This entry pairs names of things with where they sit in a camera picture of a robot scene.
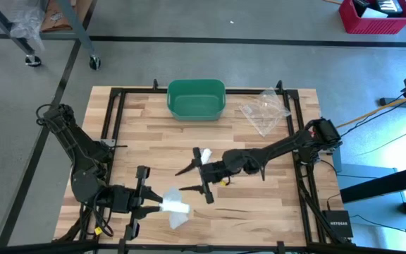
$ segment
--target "black metal frame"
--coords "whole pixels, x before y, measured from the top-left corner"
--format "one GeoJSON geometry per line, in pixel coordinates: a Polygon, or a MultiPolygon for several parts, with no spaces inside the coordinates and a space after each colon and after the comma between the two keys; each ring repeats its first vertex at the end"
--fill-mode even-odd
{"type": "MultiPolygon", "coordinates": [[[[232,95],[258,95],[262,92],[262,90],[255,90],[255,89],[227,89],[226,94],[232,95]]],[[[117,141],[118,132],[120,130],[121,118],[123,115],[123,105],[125,104],[126,95],[129,93],[167,93],[166,88],[158,88],[158,83],[155,80],[153,88],[112,88],[110,95],[109,95],[109,102],[108,107],[106,110],[106,116],[104,118],[104,125],[101,132],[101,138],[106,139],[109,133],[109,125],[111,123],[112,111],[115,104],[115,100],[119,97],[118,102],[118,110],[117,115],[113,127],[112,139],[117,141]]],[[[300,107],[300,98],[298,90],[284,90],[281,81],[278,82],[276,86],[276,93],[277,95],[283,95],[283,103],[286,108],[290,110],[290,98],[293,99],[295,103],[295,113],[297,117],[297,123],[299,129],[304,128],[303,123],[303,115],[302,110],[300,107]]],[[[287,117],[288,123],[288,132],[290,135],[293,135],[294,126],[293,126],[293,118],[292,115],[287,117]]],[[[297,156],[293,152],[293,161],[294,161],[294,168],[295,168],[295,175],[297,179],[297,188],[299,192],[299,201],[300,201],[300,209],[302,212],[302,223],[304,229],[304,237],[307,243],[307,246],[301,247],[285,247],[282,241],[278,241],[276,246],[210,246],[210,245],[145,245],[145,244],[126,244],[126,241],[122,238],[119,241],[119,244],[105,244],[105,243],[98,243],[98,237],[94,237],[91,240],[87,240],[84,234],[81,234],[79,237],[79,241],[70,241],[70,242],[53,242],[53,243],[43,243],[43,244],[35,244],[35,245],[26,245],[26,246],[12,246],[12,247],[5,247],[0,248],[0,253],[76,253],[88,250],[99,250],[99,249],[114,249],[118,250],[118,253],[127,253],[129,250],[190,250],[197,253],[209,253],[212,251],[271,251],[274,253],[285,254],[285,252],[298,252],[298,253],[349,253],[349,254],[356,254],[356,253],[406,253],[403,251],[396,251],[396,250],[384,250],[378,248],[364,248],[364,247],[356,247],[350,244],[334,244],[334,243],[326,243],[325,235],[329,232],[324,230],[323,225],[321,222],[316,220],[317,226],[317,233],[320,242],[314,242],[312,240],[311,235],[311,228],[309,225],[309,216],[307,211],[307,204],[312,206],[311,209],[313,210],[316,215],[320,213],[319,209],[319,200],[317,198],[317,189],[313,175],[313,168],[307,168],[307,175],[308,175],[308,185],[310,189],[311,199],[313,202],[309,202],[305,200],[304,196],[301,193],[306,192],[307,190],[305,186],[299,184],[299,181],[302,180],[302,172],[301,165],[297,163],[297,156]]],[[[112,170],[112,162],[108,165],[108,177],[107,181],[110,179],[112,170]]],[[[88,230],[90,218],[85,221],[85,228],[83,231],[88,230]]]]}

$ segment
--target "green plastic bin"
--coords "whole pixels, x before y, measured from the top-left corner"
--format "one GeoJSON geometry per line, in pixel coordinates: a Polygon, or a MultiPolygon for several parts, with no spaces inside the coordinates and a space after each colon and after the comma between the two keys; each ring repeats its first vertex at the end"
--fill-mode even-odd
{"type": "Polygon", "coordinates": [[[178,121],[215,121],[225,108],[220,80],[175,80],[167,89],[167,106],[178,121]]]}

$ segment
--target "yellow cable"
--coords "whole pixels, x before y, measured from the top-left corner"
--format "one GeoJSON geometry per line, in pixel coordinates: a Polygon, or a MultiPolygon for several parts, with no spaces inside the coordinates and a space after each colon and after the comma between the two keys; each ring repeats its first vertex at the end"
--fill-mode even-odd
{"type": "Polygon", "coordinates": [[[369,112],[369,113],[367,113],[367,114],[365,114],[365,115],[363,115],[363,116],[357,117],[356,119],[353,119],[353,120],[351,120],[351,121],[348,121],[347,123],[343,123],[343,124],[341,124],[341,125],[339,125],[339,126],[336,126],[336,128],[340,128],[340,127],[346,126],[346,125],[348,125],[348,124],[354,123],[354,122],[359,121],[359,120],[361,120],[361,119],[363,119],[363,118],[366,118],[366,117],[368,117],[368,116],[370,116],[370,115],[372,115],[372,114],[375,114],[375,113],[377,113],[378,111],[381,111],[382,109],[386,109],[386,108],[388,108],[388,107],[392,107],[392,106],[394,106],[394,105],[396,105],[396,104],[400,104],[400,103],[403,103],[403,102],[406,102],[406,98],[404,98],[404,99],[399,99],[399,100],[397,100],[397,101],[395,101],[395,102],[391,102],[390,104],[387,104],[387,105],[385,105],[385,106],[379,107],[378,109],[376,109],[376,110],[374,110],[374,111],[371,111],[371,112],[369,112]]]}

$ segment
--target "gray floor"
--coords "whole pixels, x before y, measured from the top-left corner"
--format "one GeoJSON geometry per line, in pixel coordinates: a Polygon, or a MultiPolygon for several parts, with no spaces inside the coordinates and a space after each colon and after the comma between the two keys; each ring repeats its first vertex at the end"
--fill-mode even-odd
{"type": "MultiPolygon", "coordinates": [[[[89,33],[406,42],[406,28],[399,35],[345,33],[337,7],[322,1],[99,1],[89,33]]],[[[34,110],[51,101],[73,46],[73,42],[60,41],[44,44],[46,51],[40,54],[44,65],[34,69],[23,65],[23,53],[11,41],[0,40],[0,225],[39,131],[34,110]]],[[[343,123],[375,109],[380,97],[398,96],[406,78],[406,49],[134,42],[94,45],[101,56],[101,70],[89,69],[88,55],[81,49],[62,99],[73,107],[79,123],[92,86],[151,86],[155,78],[161,85],[181,78],[216,78],[228,87],[268,87],[281,79],[287,88],[316,88],[323,116],[343,123]]],[[[358,154],[405,132],[406,109],[396,109],[343,138],[343,163],[394,167],[398,162],[390,163],[389,158],[358,154]]],[[[50,136],[11,245],[51,239],[69,166],[64,151],[50,136]]],[[[359,245],[385,247],[380,241],[382,229],[359,226],[355,230],[359,245]]],[[[387,248],[402,249],[398,244],[387,248]]]]}

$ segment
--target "caster wheel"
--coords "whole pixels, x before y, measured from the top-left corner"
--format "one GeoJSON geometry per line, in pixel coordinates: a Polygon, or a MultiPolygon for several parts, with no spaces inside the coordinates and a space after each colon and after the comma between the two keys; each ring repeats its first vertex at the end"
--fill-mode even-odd
{"type": "Polygon", "coordinates": [[[92,68],[92,70],[98,71],[101,64],[102,64],[102,62],[99,59],[99,57],[97,57],[97,56],[90,57],[89,65],[90,65],[90,68],[92,68]]]}
{"type": "Polygon", "coordinates": [[[29,67],[38,67],[42,65],[42,60],[38,56],[34,56],[34,62],[32,62],[30,57],[26,56],[25,64],[29,67]]]}

